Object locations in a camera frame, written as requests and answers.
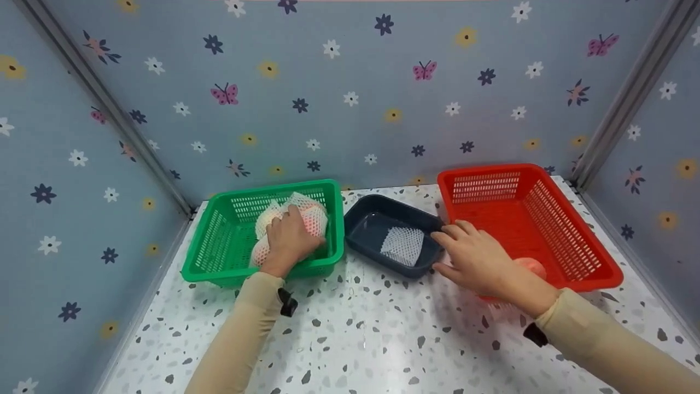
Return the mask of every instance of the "terrazzo tabletop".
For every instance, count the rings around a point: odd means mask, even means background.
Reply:
[[[624,272],[620,287],[584,296],[700,373],[697,350],[580,199],[562,178],[554,180]],[[346,191],[344,209],[370,193],[445,217],[437,185]],[[190,284],[180,276],[203,210],[103,393],[182,393],[227,318],[237,290]],[[554,347],[538,348],[525,339],[529,318],[517,311],[493,315],[478,298],[438,274],[407,281],[347,250],[331,276],[292,281],[287,289],[299,307],[292,318],[277,320],[247,393],[615,392]]]

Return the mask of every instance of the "red basket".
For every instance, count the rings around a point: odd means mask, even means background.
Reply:
[[[622,283],[615,260],[542,168],[460,168],[441,172],[437,182],[451,223],[484,229],[513,259],[537,259],[553,286],[590,292]]]

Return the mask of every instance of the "floral wallpaper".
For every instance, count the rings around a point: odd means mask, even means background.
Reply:
[[[185,218],[11,1],[0,36],[0,393],[89,393]]]
[[[700,336],[700,20],[589,190]]]
[[[569,175],[662,1],[54,0],[192,201],[460,165]]]

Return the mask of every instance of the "green basket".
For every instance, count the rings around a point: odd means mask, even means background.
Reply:
[[[326,276],[343,255],[345,230],[340,187],[332,179],[283,184],[220,193],[209,200],[182,267],[188,282],[209,281],[239,287],[258,268],[249,267],[256,238],[256,220],[277,200],[282,204],[294,191],[323,204],[328,213],[326,243],[297,264],[287,278]]]

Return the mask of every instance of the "beige sleeve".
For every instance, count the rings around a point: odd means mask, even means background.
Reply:
[[[226,319],[192,375],[185,394],[242,394],[282,303],[284,280],[257,272],[246,280]]]
[[[570,289],[535,323],[564,357],[621,394],[700,393],[700,376]]]

